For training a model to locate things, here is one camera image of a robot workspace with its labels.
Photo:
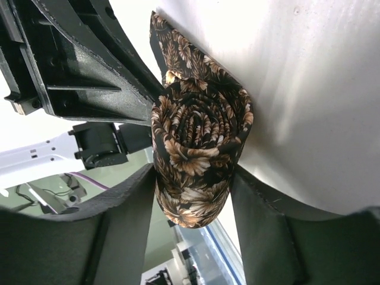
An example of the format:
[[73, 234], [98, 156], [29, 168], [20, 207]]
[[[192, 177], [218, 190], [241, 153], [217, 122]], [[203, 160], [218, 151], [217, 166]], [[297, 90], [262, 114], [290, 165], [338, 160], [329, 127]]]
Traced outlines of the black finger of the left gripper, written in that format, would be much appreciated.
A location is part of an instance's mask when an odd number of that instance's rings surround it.
[[33, 1], [52, 29], [62, 77], [54, 115], [73, 121], [148, 124], [163, 87], [140, 58], [109, 1]]

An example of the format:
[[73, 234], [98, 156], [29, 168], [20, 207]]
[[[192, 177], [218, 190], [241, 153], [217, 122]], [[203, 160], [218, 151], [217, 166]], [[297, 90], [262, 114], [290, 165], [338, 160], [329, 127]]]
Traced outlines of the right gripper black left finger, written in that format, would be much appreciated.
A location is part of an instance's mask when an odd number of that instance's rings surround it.
[[155, 181], [147, 164], [62, 214], [1, 208], [1, 283], [139, 284]]

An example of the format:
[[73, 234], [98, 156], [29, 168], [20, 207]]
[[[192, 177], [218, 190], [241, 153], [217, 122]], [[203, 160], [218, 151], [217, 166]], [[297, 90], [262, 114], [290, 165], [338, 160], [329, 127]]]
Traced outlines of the brown floral tie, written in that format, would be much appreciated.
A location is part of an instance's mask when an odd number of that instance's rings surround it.
[[157, 12], [150, 45], [163, 91], [153, 104], [155, 195], [173, 223], [212, 223], [230, 194], [234, 169], [254, 121], [247, 91]]

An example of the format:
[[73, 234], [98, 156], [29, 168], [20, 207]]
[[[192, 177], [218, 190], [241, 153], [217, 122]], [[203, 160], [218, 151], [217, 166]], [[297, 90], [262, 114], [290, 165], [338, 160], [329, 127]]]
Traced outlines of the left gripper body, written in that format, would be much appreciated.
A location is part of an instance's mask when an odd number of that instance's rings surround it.
[[39, 109], [59, 114], [52, 86], [59, 81], [56, 1], [1, 1], [1, 72], [13, 110], [27, 116]]

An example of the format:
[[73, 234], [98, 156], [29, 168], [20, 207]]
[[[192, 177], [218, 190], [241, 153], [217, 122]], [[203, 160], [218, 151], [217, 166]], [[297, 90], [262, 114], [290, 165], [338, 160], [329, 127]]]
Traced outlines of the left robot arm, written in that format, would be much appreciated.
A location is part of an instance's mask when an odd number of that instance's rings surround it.
[[163, 88], [109, 1], [2, 1], [1, 71], [15, 112], [75, 122], [3, 151], [3, 188], [121, 164], [151, 145], [151, 107]]

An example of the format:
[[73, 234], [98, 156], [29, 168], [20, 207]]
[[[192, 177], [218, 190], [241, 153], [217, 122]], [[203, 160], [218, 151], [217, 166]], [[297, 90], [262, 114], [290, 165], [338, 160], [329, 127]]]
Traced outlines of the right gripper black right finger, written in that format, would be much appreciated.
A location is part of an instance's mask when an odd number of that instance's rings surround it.
[[378, 284], [379, 208], [338, 215], [238, 170], [232, 204], [248, 284]]

